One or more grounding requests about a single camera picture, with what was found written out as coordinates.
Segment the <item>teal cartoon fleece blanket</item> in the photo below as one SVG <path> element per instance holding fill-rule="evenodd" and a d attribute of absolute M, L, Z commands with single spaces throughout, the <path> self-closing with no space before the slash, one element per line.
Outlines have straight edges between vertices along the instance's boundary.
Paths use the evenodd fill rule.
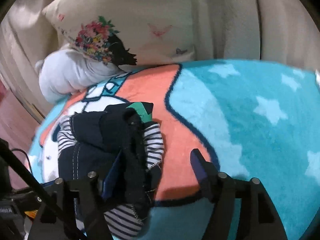
<path fill-rule="evenodd" d="M 125 102 L 153 103 L 164 138 L 163 175 L 143 226 L 127 207 L 106 214 L 117 239 L 200 239 L 213 205 L 190 164 L 198 148 L 229 176 L 259 178 L 288 239 L 319 219 L 319 86 L 316 74 L 274 62 L 198 61 L 122 74 L 60 101 L 29 151 L 35 178 L 58 176 L 59 121 Z"/>

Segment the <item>white plain pillow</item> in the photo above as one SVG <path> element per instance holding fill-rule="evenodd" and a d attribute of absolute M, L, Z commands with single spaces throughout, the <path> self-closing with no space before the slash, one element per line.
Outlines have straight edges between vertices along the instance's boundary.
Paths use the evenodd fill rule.
<path fill-rule="evenodd" d="M 112 63 L 89 59 L 69 47 L 37 61 L 35 69 L 39 74 L 41 93 L 49 103 L 124 73 Z"/>

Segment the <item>cream floral pillow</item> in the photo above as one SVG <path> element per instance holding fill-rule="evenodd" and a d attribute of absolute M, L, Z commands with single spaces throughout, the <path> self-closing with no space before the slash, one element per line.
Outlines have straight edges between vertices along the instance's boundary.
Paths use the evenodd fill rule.
<path fill-rule="evenodd" d="M 54 0 L 43 14 L 75 49 L 103 63 L 195 59 L 191 0 Z"/>

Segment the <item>striped navy pant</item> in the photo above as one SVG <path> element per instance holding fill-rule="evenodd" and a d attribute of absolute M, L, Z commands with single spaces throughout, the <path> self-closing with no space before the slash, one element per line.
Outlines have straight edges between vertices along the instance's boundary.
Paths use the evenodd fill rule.
<path fill-rule="evenodd" d="M 100 112 L 64 116 L 53 134 L 58 146 L 58 174 L 77 180 L 89 172 L 107 174 L 117 155 L 125 155 L 125 190 L 103 200 L 104 216 L 112 235 L 138 235 L 153 203 L 162 171 L 164 141 L 152 119 L 153 104 L 128 102 L 108 105 Z"/>

